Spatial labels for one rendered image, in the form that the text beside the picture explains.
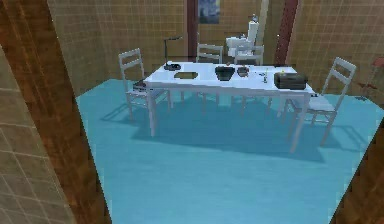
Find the black box appliance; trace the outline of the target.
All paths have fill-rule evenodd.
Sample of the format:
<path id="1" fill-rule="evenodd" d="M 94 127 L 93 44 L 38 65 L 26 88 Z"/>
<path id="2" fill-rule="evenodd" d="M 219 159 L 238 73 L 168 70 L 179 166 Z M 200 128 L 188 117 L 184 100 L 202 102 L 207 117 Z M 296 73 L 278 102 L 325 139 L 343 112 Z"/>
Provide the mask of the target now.
<path id="1" fill-rule="evenodd" d="M 308 78 L 304 74 L 299 73 L 282 73 L 274 74 L 274 84 L 278 89 L 304 90 Z"/>

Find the white toilet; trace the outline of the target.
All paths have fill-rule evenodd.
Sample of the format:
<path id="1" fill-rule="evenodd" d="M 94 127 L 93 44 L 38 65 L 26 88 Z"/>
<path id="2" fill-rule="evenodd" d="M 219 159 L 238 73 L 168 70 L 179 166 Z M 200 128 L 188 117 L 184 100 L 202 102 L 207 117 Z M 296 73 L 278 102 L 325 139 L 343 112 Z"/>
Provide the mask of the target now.
<path id="1" fill-rule="evenodd" d="M 235 56 L 235 50 L 238 46 L 245 45 L 254 45 L 257 37 L 257 32 L 259 28 L 258 17 L 256 15 L 252 16 L 252 19 L 248 22 L 248 33 L 241 34 L 238 37 L 227 37 L 227 53 L 230 57 Z"/>

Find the black desk lamp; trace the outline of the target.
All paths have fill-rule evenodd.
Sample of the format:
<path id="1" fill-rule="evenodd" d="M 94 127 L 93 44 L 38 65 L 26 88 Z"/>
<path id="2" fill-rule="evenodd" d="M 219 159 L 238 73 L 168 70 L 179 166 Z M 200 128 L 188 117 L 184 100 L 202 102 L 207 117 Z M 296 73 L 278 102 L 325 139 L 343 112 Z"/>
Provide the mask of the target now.
<path id="1" fill-rule="evenodd" d="M 163 68 L 168 71 L 177 71 L 181 69 L 180 64 L 175 63 L 169 63 L 168 62 L 168 48 L 167 48 L 167 42 L 173 41 L 173 40 L 179 40 L 182 39 L 182 36 L 176 36 L 176 37 L 169 37 L 164 39 L 164 58 L 165 58 L 165 65 Z"/>

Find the white dining table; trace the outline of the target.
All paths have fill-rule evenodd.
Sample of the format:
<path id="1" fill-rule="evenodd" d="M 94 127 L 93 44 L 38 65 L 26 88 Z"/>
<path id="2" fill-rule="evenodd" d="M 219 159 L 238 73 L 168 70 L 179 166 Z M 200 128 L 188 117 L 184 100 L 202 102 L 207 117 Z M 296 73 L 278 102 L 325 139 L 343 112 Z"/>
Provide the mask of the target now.
<path id="1" fill-rule="evenodd" d="M 298 143 L 303 127 L 305 113 L 309 105 L 312 88 L 306 84 L 304 90 L 278 89 L 274 84 L 274 74 L 297 73 L 290 66 L 253 66 L 246 65 L 249 69 L 246 77 L 240 77 L 237 69 L 240 65 L 213 64 L 213 63 L 192 63 L 180 62 L 181 69 L 178 71 L 168 71 L 160 67 L 147 78 L 144 83 L 148 89 L 165 89 L 189 92 L 203 92 L 213 94 L 228 94 L 238 96 L 264 96 L 279 97 L 280 99 L 297 99 L 304 104 L 304 111 L 299 114 L 299 123 L 292 136 L 291 152 L 294 152 Z M 235 72 L 229 81 L 220 81 L 215 74 L 218 66 L 233 67 Z M 264 83 L 264 73 L 268 68 L 268 82 Z M 175 79 L 177 72 L 197 72 L 195 79 Z"/>

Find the white slatted chair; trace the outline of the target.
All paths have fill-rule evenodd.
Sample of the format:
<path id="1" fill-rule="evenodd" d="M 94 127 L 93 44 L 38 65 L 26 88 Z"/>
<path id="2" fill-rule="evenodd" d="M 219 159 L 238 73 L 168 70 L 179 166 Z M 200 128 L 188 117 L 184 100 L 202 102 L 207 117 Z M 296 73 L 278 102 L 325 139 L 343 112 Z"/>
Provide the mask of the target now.
<path id="1" fill-rule="evenodd" d="M 264 60 L 264 46 L 238 46 L 235 49 L 234 63 L 253 60 L 257 65 L 262 65 Z"/>
<path id="2" fill-rule="evenodd" d="M 221 64 L 223 61 L 223 47 L 199 43 L 197 45 L 196 61 L 199 61 L 201 58 L 211 59 Z"/>
<path id="3" fill-rule="evenodd" d="M 146 87 L 145 91 L 137 91 L 133 89 L 133 86 L 132 88 L 128 87 L 125 74 L 127 69 L 138 65 L 140 67 L 142 77 L 142 79 L 139 81 L 144 82 L 144 79 L 146 78 L 144 74 L 144 64 L 141 55 L 141 50 L 139 48 L 120 53 L 118 55 L 118 60 L 130 118 L 133 118 L 134 105 L 148 108 L 150 103 L 157 104 L 157 101 L 160 97 L 162 97 L 163 100 L 167 100 L 168 109 L 171 109 L 173 107 L 171 93 L 169 90 L 152 88 L 148 89 Z"/>
<path id="4" fill-rule="evenodd" d="M 355 75 L 357 66 L 348 62 L 340 57 L 336 57 L 332 67 L 327 75 L 325 83 L 320 93 L 314 93 L 311 95 L 309 105 L 307 107 L 307 114 L 312 115 L 310 120 L 311 124 L 315 122 L 324 123 L 326 125 L 325 133 L 321 140 L 320 145 L 323 146 L 331 132 L 332 125 L 338 114 L 338 109 L 344 99 L 344 96 L 349 89 L 350 83 Z M 340 81 L 344 87 L 335 105 L 332 105 L 324 96 L 325 91 L 332 78 Z"/>

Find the framed blue wall picture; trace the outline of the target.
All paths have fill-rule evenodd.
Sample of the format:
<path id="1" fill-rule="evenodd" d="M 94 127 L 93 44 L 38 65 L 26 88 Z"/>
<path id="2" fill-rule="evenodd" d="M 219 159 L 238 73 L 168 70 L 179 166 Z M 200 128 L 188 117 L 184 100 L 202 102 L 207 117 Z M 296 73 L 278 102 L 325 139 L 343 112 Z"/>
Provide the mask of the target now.
<path id="1" fill-rule="evenodd" d="M 218 24 L 220 0 L 198 0 L 198 17 L 200 24 Z"/>

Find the black bowl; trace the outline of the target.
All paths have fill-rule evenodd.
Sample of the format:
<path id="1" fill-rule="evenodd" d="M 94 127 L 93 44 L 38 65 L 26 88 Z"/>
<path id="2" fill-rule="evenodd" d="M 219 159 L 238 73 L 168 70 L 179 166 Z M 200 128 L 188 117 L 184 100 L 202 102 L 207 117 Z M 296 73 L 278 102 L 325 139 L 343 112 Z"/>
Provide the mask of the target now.
<path id="1" fill-rule="evenodd" d="M 229 81 L 234 72 L 235 69 L 233 67 L 218 66 L 215 68 L 215 74 L 220 81 Z"/>

